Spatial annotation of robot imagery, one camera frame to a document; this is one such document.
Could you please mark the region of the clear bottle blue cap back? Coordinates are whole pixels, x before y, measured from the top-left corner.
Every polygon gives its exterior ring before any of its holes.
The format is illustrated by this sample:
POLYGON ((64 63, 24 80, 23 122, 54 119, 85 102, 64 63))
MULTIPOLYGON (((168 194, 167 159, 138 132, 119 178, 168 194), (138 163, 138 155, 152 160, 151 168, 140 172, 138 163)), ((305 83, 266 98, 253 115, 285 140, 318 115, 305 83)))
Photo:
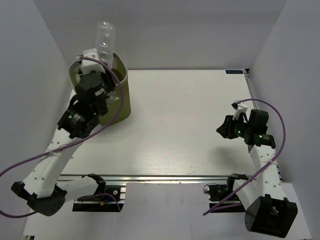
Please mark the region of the clear bottle blue cap back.
POLYGON ((112 67, 116 43, 116 27, 107 21, 97 24, 95 48, 99 59, 112 67))

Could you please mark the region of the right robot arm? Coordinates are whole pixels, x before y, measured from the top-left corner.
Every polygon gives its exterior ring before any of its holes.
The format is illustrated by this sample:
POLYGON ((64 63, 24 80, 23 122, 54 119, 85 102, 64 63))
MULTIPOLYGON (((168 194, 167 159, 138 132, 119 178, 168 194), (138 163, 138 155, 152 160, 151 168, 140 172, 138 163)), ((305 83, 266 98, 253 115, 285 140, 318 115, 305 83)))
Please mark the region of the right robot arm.
POLYGON ((245 227, 249 232, 285 238, 298 214, 297 204, 283 191, 278 168, 274 137, 267 133, 269 114, 253 109, 248 122, 245 113, 227 115, 217 132, 225 139, 243 138, 248 146, 255 171, 260 172, 246 186, 249 177, 233 173, 227 179, 222 197, 239 199, 245 209, 245 227))

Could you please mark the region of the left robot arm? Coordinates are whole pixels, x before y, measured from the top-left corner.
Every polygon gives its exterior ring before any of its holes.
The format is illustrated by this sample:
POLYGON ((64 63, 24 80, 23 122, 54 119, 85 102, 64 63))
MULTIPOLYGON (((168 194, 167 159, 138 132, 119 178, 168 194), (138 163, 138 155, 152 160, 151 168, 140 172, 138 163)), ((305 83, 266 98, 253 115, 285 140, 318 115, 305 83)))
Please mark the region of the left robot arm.
POLYGON ((105 181, 94 173, 64 183, 57 181, 81 144, 97 135, 94 128, 108 112, 109 93, 116 90, 119 82, 111 70, 80 75, 75 95, 58 121, 46 152, 24 180, 12 184, 11 190, 26 200, 34 213, 49 217, 71 200, 99 200, 107 196, 105 181))

